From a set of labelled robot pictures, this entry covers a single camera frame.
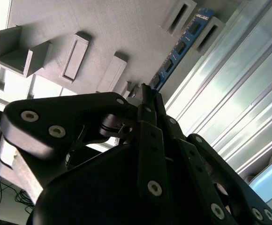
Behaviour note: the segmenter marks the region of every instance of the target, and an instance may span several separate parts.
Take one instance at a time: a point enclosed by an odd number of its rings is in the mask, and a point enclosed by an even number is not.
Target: gray surface
[[[214,9],[226,22],[239,3],[226,0],[196,0],[197,7]],[[172,0],[13,0],[9,27],[23,27],[21,45],[35,46],[50,40],[47,65],[36,72],[76,93],[96,91],[113,57],[119,51],[128,56],[127,67],[115,90],[125,81],[148,83],[175,45],[177,38],[160,28],[175,1]],[[71,35],[83,31],[93,37],[76,80],[59,78]],[[191,67],[198,60],[189,58]],[[167,99],[177,86],[165,91]]]
[[[21,27],[12,27],[5,30],[0,30],[0,57],[19,48]]]

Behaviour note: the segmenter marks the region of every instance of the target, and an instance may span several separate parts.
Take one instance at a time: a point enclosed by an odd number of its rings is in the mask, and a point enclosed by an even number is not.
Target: bolt
[[[169,118],[169,121],[172,123],[172,124],[176,124],[177,121],[175,121],[173,118]]]
[[[198,137],[198,136],[196,136],[196,140],[197,140],[197,142],[199,142],[199,143],[202,143],[202,142],[203,142],[202,139],[201,139],[200,137]]]
[[[147,184],[147,188],[154,196],[160,196],[162,194],[161,186],[154,180],[151,180]]]
[[[116,101],[117,101],[118,103],[120,103],[120,104],[124,104],[124,101],[123,101],[122,99],[120,99],[120,98],[117,98]]]
[[[272,213],[267,209],[265,209],[264,212],[267,215],[267,217],[272,221]]]
[[[38,114],[33,111],[24,111],[22,112],[21,117],[27,122],[35,122],[39,119]]]
[[[255,208],[252,208],[252,212],[254,214],[254,216],[259,219],[259,220],[263,220],[263,216],[262,214]]]
[[[149,107],[145,107],[146,111],[151,113],[151,109]]]
[[[211,210],[218,219],[223,220],[225,218],[224,211],[219,207],[219,205],[212,203]]]
[[[53,137],[56,137],[56,138],[62,138],[65,136],[66,134],[66,131],[63,127],[60,127],[60,126],[57,126],[57,125],[54,125],[54,126],[51,126],[49,129],[48,129],[48,133],[53,136]]]

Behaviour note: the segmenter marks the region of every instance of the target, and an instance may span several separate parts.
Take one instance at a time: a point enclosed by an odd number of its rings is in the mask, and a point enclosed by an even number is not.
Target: gray 3d-printed holder
[[[43,67],[49,42],[30,49],[20,46],[21,26],[0,30],[0,67],[28,77]]]
[[[89,40],[87,39],[89,37],[82,32],[78,32],[73,36],[59,76],[62,80],[69,83],[75,80],[87,51],[89,44]]]

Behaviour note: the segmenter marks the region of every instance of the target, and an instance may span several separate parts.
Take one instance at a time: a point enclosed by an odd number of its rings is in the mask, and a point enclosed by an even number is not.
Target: rectangular slot
[[[170,71],[170,69],[173,67],[173,62],[171,61],[171,59],[168,59],[167,61],[166,61],[166,63],[164,63],[164,70],[165,70],[165,72],[169,72]]]
[[[201,50],[203,49],[203,47],[205,46],[205,44],[207,43],[207,41],[209,40],[209,38],[213,35],[213,33],[216,31],[216,29],[218,28],[218,26],[214,25],[210,31],[208,32],[208,34],[205,36],[205,38],[203,39],[203,41],[200,43],[200,45],[198,46],[197,50],[198,52],[201,52]]]
[[[183,53],[183,51],[185,50],[185,48],[187,47],[187,45],[184,42],[180,42],[178,44],[178,46],[175,48],[176,52],[181,55]]]
[[[0,70],[0,90],[4,90],[5,89],[5,83],[6,83],[6,76],[5,76],[5,70],[4,69],[1,69]]]
[[[156,74],[155,77],[153,78],[153,82],[152,82],[153,88],[158,87],[158,85],[160,84],[160,81],[161,81],[161,80],[160,80],[159,75]]]
[[[202,25],[199,22],[194,21],[188,31],[190,34],[196,35],[196,33],[198,32],[198,30],[200,29],[201,26]]]
[[[174,19],[172,25],[169,27],[168,32],[169,33],[173,33],[174,29],[176,28],[177,24],[181,21],[183,15],[185,14],[187,9],[187,5],[183,4],[182,8],[180,9],[178,15],[176,16],[176,18]]]
[[[66,55],[60,77],[72,83],[78,73],[80,65],[86,53],[89,41],[82,33],[76,33]]]

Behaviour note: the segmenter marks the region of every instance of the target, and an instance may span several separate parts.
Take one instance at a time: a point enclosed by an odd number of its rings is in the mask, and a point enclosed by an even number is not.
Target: metal pin
[[[22,112],[21,117],[27,122],[35,122],[39,119],[38,114],[33,111],[24,111]]]
[[[265,209],[264,212],[267,215],[267,217],[272,221],[272,213],[267,209]]]
[[[218,219],[223,220],[225,218],[224,211],[219,207],[219,205],[212,203],[211,210]]]
[[[154,196],[160,196],[162,194],[161,186],[154,180],[151,180],[147,184],[147,188]]]
[[[65,136],[66,132],[63,127],[60,127],[58,125],[53,125],[48,129],[48,133],[56,138],[62,138]]]
[[[252,212],[254,214],[254,216],[259,219],[259,220],[263,220],[263,216],[262,214],[255,208],[252,208]]]
[[[169,118],[169,121],[172,123],[172,124],[176,124],[177,121],[175,121],[173,118]]]

